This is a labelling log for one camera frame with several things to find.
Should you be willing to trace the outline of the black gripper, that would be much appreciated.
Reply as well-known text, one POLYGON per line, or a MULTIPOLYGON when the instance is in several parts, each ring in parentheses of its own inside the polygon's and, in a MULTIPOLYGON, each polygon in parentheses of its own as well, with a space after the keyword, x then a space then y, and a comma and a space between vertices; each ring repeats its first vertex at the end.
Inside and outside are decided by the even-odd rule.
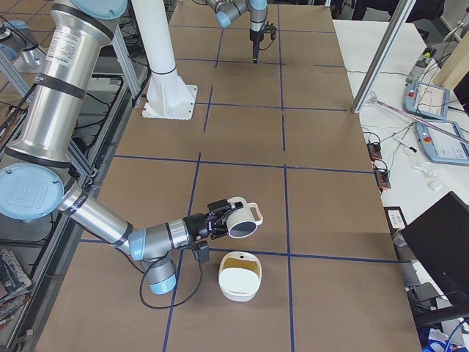
POLYGON ((221 199, 208 204, 207 209, 208 213, 195 213, 182 219, 194 241, 208 237, 215 240, 229 234, 226 217, 232 212, 231 203, 227 199, 221 199))
POLYGON ((267 50, 275 40, 276 32, 277 27, 273 23, 269 23, 268 21, 261 25, 259 31, 255 31, 253 29, 250 30, 250 40, 253 43, 252 61, 254 64, 258 63, 259 51, 262 51, 262 48, 260 48, 260 44, 264 40, 264 35, 269 34, 271 39, 271 43, 265 48, 265 50, 267 50))

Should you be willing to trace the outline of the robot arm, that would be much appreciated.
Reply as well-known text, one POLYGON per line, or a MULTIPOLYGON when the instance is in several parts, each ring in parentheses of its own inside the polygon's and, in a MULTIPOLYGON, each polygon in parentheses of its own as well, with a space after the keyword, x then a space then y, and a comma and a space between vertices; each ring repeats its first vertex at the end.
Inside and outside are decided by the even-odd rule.
POLYGON ((242 205, 222 199, 207 213, 143 230, 91 197, 70 175, 82 155, 73 142, 86 89, 101 49, 114 39, 126 1, 55 1, 56 24, 34 97, 20 136, 8 142, 1 159, 1 213, 33 221, 59 211, 95 237, 143 265, 155 294, 177 282, 171 253, 191 249, 199 263, 208 259, 207 240, 229 234, 229 221, 242 205))
POLYGON ((267 1, 265 0, 208 0, 206 5, 214 11, 222 28, 231 25, 245 12, 249 13, 250 41, 253 45, 252 60, 254 64, 258 62, 259 52, 262 51, 260 45, 264 36, 269 34, 272 42, 276 38, 277 27, 267 20, 267 1))

